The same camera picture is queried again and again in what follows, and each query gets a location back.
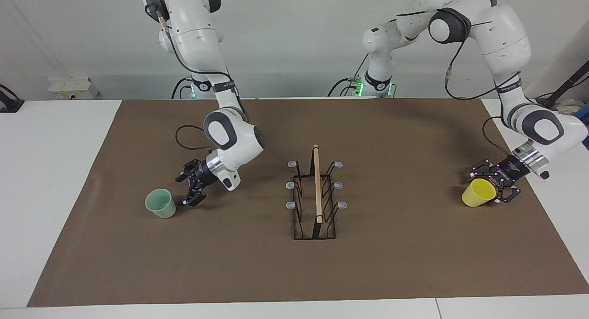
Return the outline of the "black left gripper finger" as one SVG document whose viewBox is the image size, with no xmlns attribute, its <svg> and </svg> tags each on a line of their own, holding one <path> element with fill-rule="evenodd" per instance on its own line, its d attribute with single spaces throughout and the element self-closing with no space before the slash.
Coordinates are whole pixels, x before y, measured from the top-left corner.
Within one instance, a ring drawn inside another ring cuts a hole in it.
<svg viewBox="0 0 589 319">
<path fill-rule="evenodd" d="M 509 203 L 521 193 L 521 189 L 515 187 L 509 179 L 500 179 L 496 184 L 496 203 Z"/>
<path fill-rule="evenodd" d="M 503 179 L 499 166 L 492 164 L 489 160 L 481 161 L 472 166 L 469 180 L 474 179 Z"/>
</svg>

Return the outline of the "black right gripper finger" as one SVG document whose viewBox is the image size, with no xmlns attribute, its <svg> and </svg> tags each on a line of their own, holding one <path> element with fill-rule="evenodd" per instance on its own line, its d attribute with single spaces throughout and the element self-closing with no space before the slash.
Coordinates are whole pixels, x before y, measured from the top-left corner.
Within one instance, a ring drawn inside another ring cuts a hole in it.
<svg viewBox="0 0 589 319">
<path fill-rule="evenodd" d="M 176 182 L 183 182 L 185 179 L 193 178 L 197 175 L 198 167 L 200 166 L 201 161 L 198 159 L 194 159 L 189 161 L 183 166 L 183 170 L 180 172 L 179 176 L 175 178 Z"/>
<path fill-rule="evenodd" d="M 205 186 L 202 184 L 200 179 L 189 179 L 187 195 L 183 199 L 179 200 L 179 205 L 196 207 L 207 197 L 204 187 Z"/>
</svg>

